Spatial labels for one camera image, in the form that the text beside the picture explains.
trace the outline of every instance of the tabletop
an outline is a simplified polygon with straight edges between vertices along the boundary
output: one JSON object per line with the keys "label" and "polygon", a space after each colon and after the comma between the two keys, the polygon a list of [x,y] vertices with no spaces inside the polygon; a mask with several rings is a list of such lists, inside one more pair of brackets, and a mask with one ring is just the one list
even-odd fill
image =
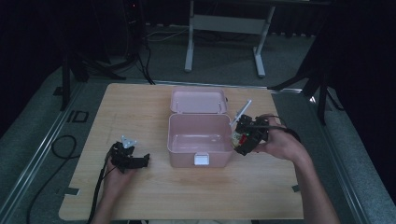
{"label": "tabletop", "polygon": [[[88,219],[93,192],[110,147],[120,137],[137,140],[134,156],[150,153],[147,168],[136,173],[115,208],[115,219],[302,219],[303,206],[294,167],[265,153],[236,152],[223,168],[174,168],[167,135],[170,85],[110,84],[59,215],[65,220]],[[271,93],[260,88],[221,87],[230,118],[247,99],[247,115],[276,114]]]}

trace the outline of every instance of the white metal frame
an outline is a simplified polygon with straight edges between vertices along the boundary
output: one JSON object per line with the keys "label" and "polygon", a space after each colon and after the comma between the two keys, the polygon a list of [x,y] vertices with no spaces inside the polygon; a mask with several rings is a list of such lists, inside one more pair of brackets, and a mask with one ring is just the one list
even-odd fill
{"label": "white metal frame", "polygon": [[186,72],[190,72],[192,70],[194,30],[232,32],[261,36],[259,45],[253,48],[253,54],[258,76],[265,77],[264,66],[262,63],[262,46],[264,45],[265,37],[268,34],[268,29],[270,28],[274,11],[275,7],[270,7],[266,20],[198,15],[194,14],[194,0],[190,0],[189,45],[187,46],[184,70]]}

